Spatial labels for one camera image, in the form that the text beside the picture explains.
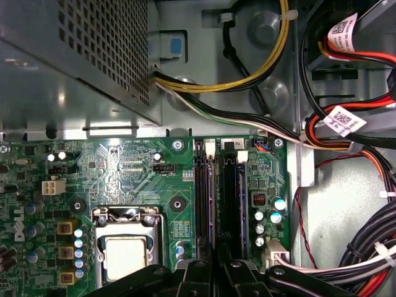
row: mounting screw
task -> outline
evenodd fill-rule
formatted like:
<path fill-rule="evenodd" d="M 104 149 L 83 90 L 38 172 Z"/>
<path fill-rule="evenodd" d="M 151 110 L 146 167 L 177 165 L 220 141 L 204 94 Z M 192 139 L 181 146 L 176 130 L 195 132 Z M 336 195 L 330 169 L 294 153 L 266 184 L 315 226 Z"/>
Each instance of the mounting screw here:
<path fill-rule="evenodd" d="M 154 225 L 155 224 L 155 217 L 151 215 L 146 215 L 143 220 L 148 223 L 149 225 Z"/>
<path fill-rule="evenodd" d="M 281 147 L 283 147 L 283 140 L 281 140 L 280 138 L 276 138 L 275 141 L 273 142 L 273 145 L 279 149 Z"/>
<path fill-rule="evenodd" d="M 154 270 L 154 274 L 163 274 L 165 272 L 164 268 L 158 268 L 156 270 Z"/>
<path fill-rule="evenodd" d="M 107 225 L 107 219 L 106 219 L 106 217 L 104 215 L 102 215 L 102 216 L 100 216 L 98 218 L 98 224 L 100 226 L 106 226 Z"/>
<path fill-rule="evenodd" d="M 238 268 L 238 267 L 242 266 L 242 263 L 240 263 L 238 261 L 234 261 L 234 262 L 231 262 L 231 266 L 234 268 Z"/>
<path fill-rule="evenodd" d="M 0 153 L 8 153 L 8 146 L 0 145 Z"/>
<path fill-rule="evenodd" d="M 276 275 L 284 275 L 286 273 L 282 268 L 275 268 L 273 272 Z"/>
<path fill-rule="evenodd" d="M 184 147 L 184 143 L 181 140 L 175 140 L 172 143 L 172 147 L 173 147 L 174 150 L 182 150 L 183 147 Z"/>

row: ventilation grille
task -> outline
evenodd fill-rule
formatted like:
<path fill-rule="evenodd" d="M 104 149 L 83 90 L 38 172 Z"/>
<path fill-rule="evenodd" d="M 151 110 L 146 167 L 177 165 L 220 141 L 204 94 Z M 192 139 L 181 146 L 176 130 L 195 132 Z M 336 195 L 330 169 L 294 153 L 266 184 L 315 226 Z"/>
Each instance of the ventilation grille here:
<path fill-rule="evenodd" d="M 149 105 L 146 0 L 58 0 L 59 38 Z"/>

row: white power connector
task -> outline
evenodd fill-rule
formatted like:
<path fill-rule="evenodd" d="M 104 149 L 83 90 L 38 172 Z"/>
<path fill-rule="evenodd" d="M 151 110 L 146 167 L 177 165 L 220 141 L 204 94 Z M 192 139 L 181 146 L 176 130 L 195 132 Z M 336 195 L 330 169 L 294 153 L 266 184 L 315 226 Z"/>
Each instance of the white power connector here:
<path fill-rule="evenodd" d="M 265 252 L 262 256 L 262 260 L 266 269 L 275 265 L 279 265 L 279 262 L 276 260 L 275 256 L 281 257 L 286 261 L 290 260 L 290 252 L 288 252 L 279 241 L 276 239 L 271 239 L 265 243 Z"/>
<path fill-rule="evenodd" d="M 66 192 L 66 180 L 54 179 L 52 181 L 43 181 L 41 183 L 41 192 L 43 195 L 55 196 Z"/>

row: cpu socket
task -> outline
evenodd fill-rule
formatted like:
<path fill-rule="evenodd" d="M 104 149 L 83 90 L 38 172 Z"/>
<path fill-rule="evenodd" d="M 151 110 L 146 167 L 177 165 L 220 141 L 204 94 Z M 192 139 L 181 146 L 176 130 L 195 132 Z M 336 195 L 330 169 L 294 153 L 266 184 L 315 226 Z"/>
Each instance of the cpu socket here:
<path fill-rule="evenodd" d="M 97 288 L 146 266 L 166 264 L 166 222 L 158 207 L 98 206 L 91 219 Z"/>

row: white sticker label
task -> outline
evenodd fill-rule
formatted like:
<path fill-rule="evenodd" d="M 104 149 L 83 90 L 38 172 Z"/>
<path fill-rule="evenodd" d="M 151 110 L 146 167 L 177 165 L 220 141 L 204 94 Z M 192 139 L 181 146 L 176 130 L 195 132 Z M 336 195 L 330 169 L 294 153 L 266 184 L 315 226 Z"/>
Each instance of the white sticker label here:
<path fill-rule="evenodd" d="M 332 112 L 323 119 L 323 123 L 342 137 L 359 130 L 367 124 L 365 120 L 355 116 L 353 113 L 350 113 L 339 105 L 337 105 Z"/>
<path fill-rule="evenodd" d="M 355 51 L 352 44 L 352 34 L 357 19 L 358 13 L 355 13 L 331 28 L 329 34 L 327 34 L 329 41 L 341 50 Z"/>

